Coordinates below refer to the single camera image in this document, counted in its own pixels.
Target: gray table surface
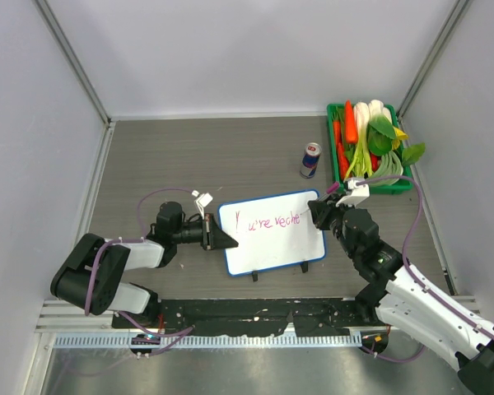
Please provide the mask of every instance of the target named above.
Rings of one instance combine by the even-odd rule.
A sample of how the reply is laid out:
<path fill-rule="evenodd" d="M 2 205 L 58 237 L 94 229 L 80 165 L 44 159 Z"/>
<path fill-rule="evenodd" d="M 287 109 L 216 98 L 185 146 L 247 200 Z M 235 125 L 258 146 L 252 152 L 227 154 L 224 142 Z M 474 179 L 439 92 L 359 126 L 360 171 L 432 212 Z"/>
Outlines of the gray table surface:
<path fill-rule="evenodd" d="M 313 179 L 300 177 L 304 146 L 318 142 L 324 149 Z M 217 206 L 246 198 L 305 188 L 325 190 L 333 183 L 325 117 L 220 118 L 117 122 L 90 231 L 106 238 L 136 237 L 136 205 L 150 191 L 167 186 L 210 192 Z M 187 215 L 195 213 L 187 193 L 162 193 L 144 203 L 142 218 L 155 222 L 161 203 L 176 200 Z M 381 237 L 400 249 L 417 211 L 415 191 L 374 195 L 361 205 L 380 226 Z M 324 260 L 250 276 L 227 274 L 222 251 L 204 252 L 195 244 L 179 246 L 165 268 L 124 275 L 156 291 L 162 298 L 267 298 L 354 296 L 365 282 L 327 234 Z M 445 279 L 423 217 L 409 248 L 410 259 L 426 277 L 446 290 Z"/>

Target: small whiteboard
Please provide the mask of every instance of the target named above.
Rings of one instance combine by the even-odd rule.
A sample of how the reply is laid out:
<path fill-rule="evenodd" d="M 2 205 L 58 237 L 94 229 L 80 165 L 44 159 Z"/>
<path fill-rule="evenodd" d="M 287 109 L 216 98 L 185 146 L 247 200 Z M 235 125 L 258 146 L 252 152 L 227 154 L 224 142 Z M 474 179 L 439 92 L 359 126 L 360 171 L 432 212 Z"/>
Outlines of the small whiteboard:
<path fill-rule="evenodd" d="M 314 189 L 224 203 L 218 208 L 221 228 L 239 246 L 225 250 L 231 276 L 261 272 L 324 258 L 324 232 L 315 228 L 307 202 Z"/>

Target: green crate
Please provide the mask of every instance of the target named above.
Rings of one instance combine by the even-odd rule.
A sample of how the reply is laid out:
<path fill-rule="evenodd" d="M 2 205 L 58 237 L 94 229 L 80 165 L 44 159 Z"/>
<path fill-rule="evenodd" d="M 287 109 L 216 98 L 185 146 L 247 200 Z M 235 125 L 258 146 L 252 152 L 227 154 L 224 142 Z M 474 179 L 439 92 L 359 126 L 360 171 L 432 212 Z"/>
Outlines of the green crate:
<path fill-rule="evenodd" d="M 384 105 L 389 112 L 392 114 L 392 122 L 396 128 L 398 128 L 397 115 L 395 114 L 394 107 L 391 105 Z M 343 104 L 331 104 L 328 105 L 328 130 L 329 130 L 329 141 L 331 144 L 331 158 L 333 159 L 333 180 L 340 183 L 339 191 L 344 190 L 344 184 L 340 179 L 338 174 L 338 161 L 337 161 L 337 147 L 335 145 L 335 136 L 333 134 L 333 119 L 335 118 L 335 110 L 337 107 L 344 107 Z M 403 152 L 404 146 L 401 144 L 399 148 L 400 152 Z M 409 167 L 404 168 L 403 175 L 412 178 L 412 171 Z M 374 187 L 370 184 L 370 193 L 384 194 L 384 195 L 399 195 L 400 193 L 406 192 L 412 189 L 412 183 L 406 181 L 405 179 L 400 179 L 397 183 L 393 185 L 383 185 L 381 187 Z"/>

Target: metal floor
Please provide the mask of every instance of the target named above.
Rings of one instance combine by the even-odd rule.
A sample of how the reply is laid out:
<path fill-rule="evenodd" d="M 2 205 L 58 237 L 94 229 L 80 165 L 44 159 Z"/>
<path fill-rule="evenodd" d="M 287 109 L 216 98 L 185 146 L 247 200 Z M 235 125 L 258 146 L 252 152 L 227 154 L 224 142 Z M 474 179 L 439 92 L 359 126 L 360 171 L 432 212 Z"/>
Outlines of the metal floor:
<path fill-rule="evenodd" d="M 300 177 L 307 142 L 324 149 L 317 175 Z M 333 183 L 325 117 L 220 118 L 117 122 L 90 231 L 106 238 L 139 236 L 137 202 L 167 186 L 210 192 L 210 212 L 223 202 L 256 198 L 305 188 L 324 191 Z M 151 197 L 142 209 L 145 223 L 155 222 L 159 206 L 176 200 L 187 215 L 195 213 L 187 193 Z M 374 195 L 362 204 L 380 226 L 381 237 L 400 249 L 417 211 L 412 190 L 398 196 Z M 354 296 L 366 284 L 332 235 L 327 256 L 310 264 L 250 276 L 227 274 L 222 251 L 180 245 L 169 266 L 125 273 L 124 280 L 156 291 L 162 298 L 277 298 Z M 426 277 L 446 290 L 426 219 L 412 237 L 410 259 Z"/>
<path fill-rule="evenodd" d="M 388 356 L 407 358 L 419 345 L 393 331 Z M 455 372 L 426 350 L 395 365 L 352 348 L 172 350 L 127 360 L 127 350 L 56 350 L 42 395 L 463 395 Z M 75 372 L 96 374 L 80 377 Z"/>

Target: red bull can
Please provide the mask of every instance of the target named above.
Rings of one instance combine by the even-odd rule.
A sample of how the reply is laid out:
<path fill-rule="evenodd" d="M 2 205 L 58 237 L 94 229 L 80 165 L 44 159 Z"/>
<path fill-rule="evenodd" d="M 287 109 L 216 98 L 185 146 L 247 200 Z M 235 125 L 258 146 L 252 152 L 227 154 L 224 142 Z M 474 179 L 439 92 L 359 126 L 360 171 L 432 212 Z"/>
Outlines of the red bull can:
<path fill-rule="evenodd" d="M 315 176 L 316 166 L 319 163 L 322 148 L 316 142 L 310 142 L 305 145 L 304 159 L 300 167 L 300 175 L 306 179 L 312 179 Z"/>

